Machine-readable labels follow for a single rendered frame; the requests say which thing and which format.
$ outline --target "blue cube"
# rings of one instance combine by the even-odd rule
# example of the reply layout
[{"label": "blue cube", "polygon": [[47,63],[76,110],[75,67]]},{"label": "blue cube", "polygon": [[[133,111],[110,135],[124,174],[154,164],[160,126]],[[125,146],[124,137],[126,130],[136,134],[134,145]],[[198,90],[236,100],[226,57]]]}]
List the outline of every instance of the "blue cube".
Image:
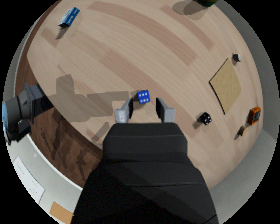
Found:
[{"label": "blue cube", "polygon": [[62,19],[60,20],[58,25],[61,27],[71,26],[79,12],[80,12],[80,10],[77,9],[76,7],[73,7],[72,9],[68,9],[67,12],[62,17]]},{"label": "blue cube", "polygon": [[150,102],[150,95],[148,90],[143,90],[137,93],[140,104]]}]

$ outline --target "dark green object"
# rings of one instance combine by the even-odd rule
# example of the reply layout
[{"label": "dark green object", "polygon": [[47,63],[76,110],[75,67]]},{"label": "dark green object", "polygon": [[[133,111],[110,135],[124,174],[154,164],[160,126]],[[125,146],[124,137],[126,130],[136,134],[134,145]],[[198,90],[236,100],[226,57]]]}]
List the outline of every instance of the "dark green object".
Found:
[{"label": "dark green object", "polygon": [[219,0],[197,0],[198,3],[200,3],[201,5],[203,5],[205,7],[210,7],[210,6],[214,5],[217,1],[219,1]]}]

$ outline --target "cardboard square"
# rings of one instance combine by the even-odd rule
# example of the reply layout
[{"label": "cardboard square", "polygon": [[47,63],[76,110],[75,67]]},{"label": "cardboard square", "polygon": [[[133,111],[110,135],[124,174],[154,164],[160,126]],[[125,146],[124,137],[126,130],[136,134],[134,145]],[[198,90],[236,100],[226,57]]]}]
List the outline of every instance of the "cardboard square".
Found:
[{"label": "cardboard square", "polygon": [[52,204],[50,214],[66,224],[70,224],[73,217],[73,213],[61,207],[55,201]]},{"label": "cardboard square", "polygon": [[227,114],[241,93],[238,77],[229,59],[225,61],[209,83],[221,104],[224,114]]}]

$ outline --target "die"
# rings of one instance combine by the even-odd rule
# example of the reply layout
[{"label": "die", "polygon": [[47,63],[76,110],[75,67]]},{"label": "die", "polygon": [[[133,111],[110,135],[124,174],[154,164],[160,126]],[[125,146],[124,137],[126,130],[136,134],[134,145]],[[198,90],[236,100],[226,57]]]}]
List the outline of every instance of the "die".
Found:
[{"label": "die", "polygon": [[208,125],[212,121],[210,115],[206,112],[199,117],[199,120],[205,125]]},{"label": "die", "polygon": [[143,90],[137,93],[140,104],[150,102],[150,95],[148,90]]}]

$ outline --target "orange object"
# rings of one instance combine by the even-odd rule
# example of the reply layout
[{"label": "orange object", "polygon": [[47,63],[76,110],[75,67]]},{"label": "orange object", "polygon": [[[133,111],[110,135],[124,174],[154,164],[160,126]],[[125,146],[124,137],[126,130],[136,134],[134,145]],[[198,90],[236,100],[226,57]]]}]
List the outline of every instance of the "orange object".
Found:
[{"label": "orange object", "polygon": [[248,123],[250,125],[255,124],[259,120],[260,114],[261,114],[261,108],[255,107],[255,108],[251,109],[249,117],[248,117]]}]

